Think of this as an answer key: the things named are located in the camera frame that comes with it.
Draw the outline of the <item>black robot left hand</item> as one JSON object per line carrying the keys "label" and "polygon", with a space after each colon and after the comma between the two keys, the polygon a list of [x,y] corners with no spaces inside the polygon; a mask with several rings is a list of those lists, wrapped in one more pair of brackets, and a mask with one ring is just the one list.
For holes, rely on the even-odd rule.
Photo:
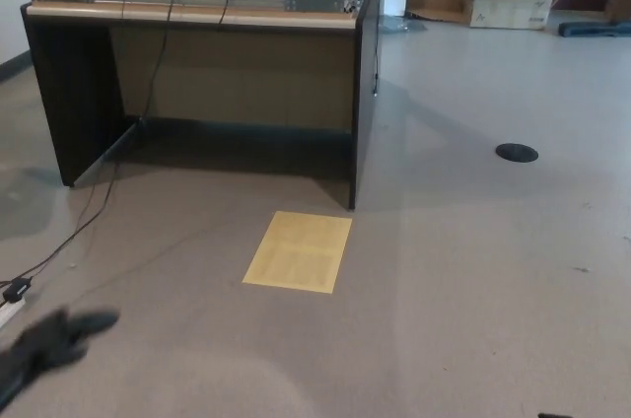
{"label": "black robot left hand", "polygon": [[1,351],[1,407],[6,408],[40,376],[83,359],[88,340],[112,328],[116,310],[71,313],[58,309],[28,326]]}

